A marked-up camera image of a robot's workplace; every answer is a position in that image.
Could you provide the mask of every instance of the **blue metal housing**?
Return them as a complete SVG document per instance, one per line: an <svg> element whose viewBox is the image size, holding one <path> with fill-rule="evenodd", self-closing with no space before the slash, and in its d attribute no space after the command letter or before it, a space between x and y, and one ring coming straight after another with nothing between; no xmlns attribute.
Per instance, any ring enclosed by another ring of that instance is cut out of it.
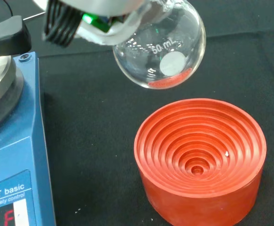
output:
<svg viewBox="0 0 274 226"><path fill-rule="evenodd" d="M35 53L29 55L24 61L14 58L24 77L23 92L14 111L0 125L0 207L26 199L29 226L54 226L39 61Z"/></svg>

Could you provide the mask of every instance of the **screw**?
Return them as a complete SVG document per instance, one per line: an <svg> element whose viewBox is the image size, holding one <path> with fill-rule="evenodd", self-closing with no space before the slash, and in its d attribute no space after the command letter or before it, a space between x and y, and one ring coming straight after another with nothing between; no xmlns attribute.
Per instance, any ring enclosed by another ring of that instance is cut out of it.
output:
<svg viewBox="0 0 274 226"><path fill-rule="evenodd" d="M20 59L21 60L26 60L27 58L29 57L29 54L23 54L21 57L20 57Z"/></svg>

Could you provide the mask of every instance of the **round-bottom flask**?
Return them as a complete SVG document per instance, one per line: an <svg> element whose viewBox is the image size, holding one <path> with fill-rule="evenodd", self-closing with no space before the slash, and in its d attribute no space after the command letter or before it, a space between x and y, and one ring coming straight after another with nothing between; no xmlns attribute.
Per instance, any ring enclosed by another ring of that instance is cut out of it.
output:
<svg viewBox="0 0 274 226"><path fill-rule="evenodd" d="M185 0L152 0L142 25L127 41L114 46L123 73L150 89L167 89L187 80L205 50L203 22Z"/></svg>

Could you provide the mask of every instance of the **black tabletop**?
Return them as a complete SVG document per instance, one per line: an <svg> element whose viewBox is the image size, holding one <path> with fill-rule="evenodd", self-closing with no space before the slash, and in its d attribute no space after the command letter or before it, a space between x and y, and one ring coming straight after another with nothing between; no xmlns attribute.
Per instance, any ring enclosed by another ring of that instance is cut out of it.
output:
<svg viewBox="0 0 274 226"><path fill-rule="evenodd" d="M274 226L274 0L192 0L207 32L204 59L185 83L149 90L118 68L110 47L41 42L42 18L27 22L40 60L45 127L58 226L168 226L147 201L133 156L141 123L173 101L207 97L253 116L267 157L256 204L240 226ZM14 14L40 12L10 1ZM0 20L8 9L0 4Z"/></svg>

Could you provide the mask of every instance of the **50 ml marking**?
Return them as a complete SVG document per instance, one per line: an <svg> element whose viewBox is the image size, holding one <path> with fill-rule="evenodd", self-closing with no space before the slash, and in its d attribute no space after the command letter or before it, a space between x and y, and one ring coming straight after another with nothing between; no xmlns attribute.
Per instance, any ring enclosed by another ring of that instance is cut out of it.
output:
<svg viewBox="0 0 274 226"><path fill-rule="evenodd" d="M172 46L172 44L176 43L176 41L173 41L172 38L168 38L169 40L163 43L163 47L164 48L169 48L170 46ZM154 54L157 54L158 52L162 51L162 46L157 44L156 46L153 46L152 51L154 52Z"/></svg>

